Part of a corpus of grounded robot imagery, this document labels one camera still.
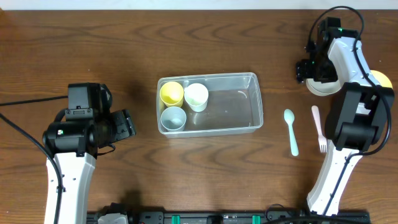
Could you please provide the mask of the yellow plastic cup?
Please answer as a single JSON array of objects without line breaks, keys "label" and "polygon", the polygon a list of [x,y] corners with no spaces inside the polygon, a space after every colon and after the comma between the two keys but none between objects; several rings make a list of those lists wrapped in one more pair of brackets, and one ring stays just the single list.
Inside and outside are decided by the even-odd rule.
[{"label": "yellow plastic cup", "polygon": [[165,83],[160,89],[160,99],[167,107],[181,107],[184,99],[183,86],[177,82]]}]

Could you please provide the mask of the white plastic bowl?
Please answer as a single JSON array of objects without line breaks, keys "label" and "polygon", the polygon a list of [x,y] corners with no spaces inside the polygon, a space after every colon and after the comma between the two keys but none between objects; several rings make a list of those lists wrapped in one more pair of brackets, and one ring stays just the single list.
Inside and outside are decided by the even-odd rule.
[{"label": "white plastic bowl", "polygon": [[317,96],[332,95],[341,89],[339,81],[322,83],[316,82],[312,78],[306,79],[306,86],[311,93]]}]

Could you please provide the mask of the white plastic cup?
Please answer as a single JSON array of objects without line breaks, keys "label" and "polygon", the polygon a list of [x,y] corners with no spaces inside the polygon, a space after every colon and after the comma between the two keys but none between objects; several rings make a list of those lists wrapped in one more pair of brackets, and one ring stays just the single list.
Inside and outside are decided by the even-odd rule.
[{"label": "white plastic cup", "polygon": [[208,104],[209,92],[205,85],[193,83],[184,89],[184,99],[194,112],[202,112]]}]

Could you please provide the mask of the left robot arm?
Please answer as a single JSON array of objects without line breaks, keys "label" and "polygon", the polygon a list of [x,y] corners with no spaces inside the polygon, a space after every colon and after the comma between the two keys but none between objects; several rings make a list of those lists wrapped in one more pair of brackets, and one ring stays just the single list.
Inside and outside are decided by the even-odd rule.
[{"label": "left robot arm", "polygon": [[91,109],[61,110],[44,132],[47,159],[46,223],[85,223],[99,149],[135,135],[128,110],[94,117]]}]

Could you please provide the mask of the grey-blue plastic cup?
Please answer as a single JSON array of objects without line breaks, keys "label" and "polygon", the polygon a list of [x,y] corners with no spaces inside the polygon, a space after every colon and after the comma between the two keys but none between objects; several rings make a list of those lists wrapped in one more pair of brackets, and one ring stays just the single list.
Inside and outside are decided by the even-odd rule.
[{"label": "grey-blue plastic cup", "polygon": [[180,107],[171,106],[162,112],[160,122],[168,132],[183,131],[187,122],[187,115]]}]

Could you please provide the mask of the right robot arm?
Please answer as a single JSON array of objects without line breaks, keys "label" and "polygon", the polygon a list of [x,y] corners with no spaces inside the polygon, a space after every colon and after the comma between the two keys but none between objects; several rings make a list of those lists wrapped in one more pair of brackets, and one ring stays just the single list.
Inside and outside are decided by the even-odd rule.
[{"label": "right robot arm", "polygon": [[308,48],[310,58],[296,64],[297,80],[335,99],[325,121],[326,158],[307,203],[312,213],[334,216],[356,164],[371,155],[382,133],[391,132],[394,91],[373,76],[358,39],[330,37]]}]

